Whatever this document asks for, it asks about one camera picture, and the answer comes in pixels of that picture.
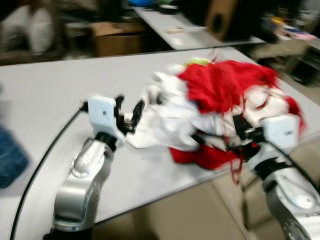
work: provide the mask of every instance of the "cushion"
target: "cushion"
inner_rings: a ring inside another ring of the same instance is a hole
[[[29,5],[19,7],[2,22],[1,45],[5,52],[19,47],[26,39],[29,10]]]
[[[52,46],[54,42],[54,26],[52,18],[45,8],[38,9],[32,16],[28,38],[34,55],[42,55]]]

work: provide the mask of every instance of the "blue jeans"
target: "blue jeans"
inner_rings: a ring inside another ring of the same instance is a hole
[[[8,187],[28,166],[28,159],[11,134],[0,127],[0,189]]]

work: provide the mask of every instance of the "wire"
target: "wire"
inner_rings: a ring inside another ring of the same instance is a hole
[[[265,140],[268,144],[270,144],[272,147],[274,147],[279,153],[281,153],[286,159],[288,159],[291,164],[304,176],[305,179],[307,179],[310,184],[314,187],[314,189],[317,191],[317,193],[320,195],[320,187],[317,185],[317,183],[313,180],[313,178],[307,173],[306,170],[304,170],[289,154],[285,153],[282,149],[280,149],[278,146],[273,144],[269,140]]]
[[[42,165],[44,164],[45,160],[47,159],[47,157],[49,156],[49,154],[51,153],[52,149],[54,148],[54,146],[57,144],[57,142],[59,141],[59,139],[61,138],[61,136],[65,133],[65,131],[70,127],[70,125],[74,122],[74,120],[78,117],[78,115],[85,110],[85,105],[87,103],[84,103],[83,106],[70,118],[70,120],[64,125],[64,127],[60,130],[60,132],[58,133],[58,135],[55,137],[55,139],[52,141],[52,143],[50,144],[50,146],[48,147],[48,149],[46,150],[46,152],[44,153],[42,159],[40,160],[38,166],[36,167],[35,171],[33,172],[28,184],[25,187],[25,190],[21,196],[14,220],[13,220],[13,225],[12,225],[12,230],[11,230],[11,235],[10,235],[10,240],[14,240],[16,237],[16,231],[17,231],[17,224],[20,218],[20,214],[23,208],[23,205],[25,203],[25,199],[26,196],[29,192],[29,189],[32,185],[32,183],[34,182],[36,176],[38,175],[39,170],[41,169]]]

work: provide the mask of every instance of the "desk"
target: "desk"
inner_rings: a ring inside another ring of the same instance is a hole
[[[252,62],[234,48],[222,48],[226,59]],[[47,147],[80,106],[94,94],[124,94],[123,111],[133,109],[152,73],[190,57],[206,57],[211,49],[146,55],[56,61],[0,67],[3,93],[10,101],[7,127],[12,129],[32,161],[31,167],[8,189],[0,190],[0,239],[8,240],[21,194]],[[320,107],[285,82],[279,86],[303,109],[309,126],[320,130]],[[16,240],[40,240],[52,224],[58,187],[67,177],[70,162],[88,137],[93,136],[88,116],[82,114],[57,143],[26,197]],[[103,186],[96,222],[104,221],[223,174],[195,165],[174,164],[165,147],[117,150],[111,175]]]
[[[134,11],[174,50],[218,48],[244,44],[262,44],[263,40],[251,37],[248,41],[221,42],[204,26],[195,26],[181,13],[176,15],[162,14],[135,7]],[[170,29],[183,28],[183,32],[167,33]]]

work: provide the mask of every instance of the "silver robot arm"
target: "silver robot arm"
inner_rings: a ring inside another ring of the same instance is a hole
[[[286,239],[320,240],[319,186],[286,154],[297,145],[298,129],[294,116],[283,115],[237,134],[246,144],[246,165],[262,180],[268,208]],[[250,142],[258,143],[258,150]]]
[[[95,223],[101,189],[110,175],[114,152],[125,135],[134,133],[144,102],[133,110],[132,119],[119,113],[124,98],[96,96],[88,100],[88,115],[95,138],[85,142],[54,202],[53,227],[46,240],[89,240]]]

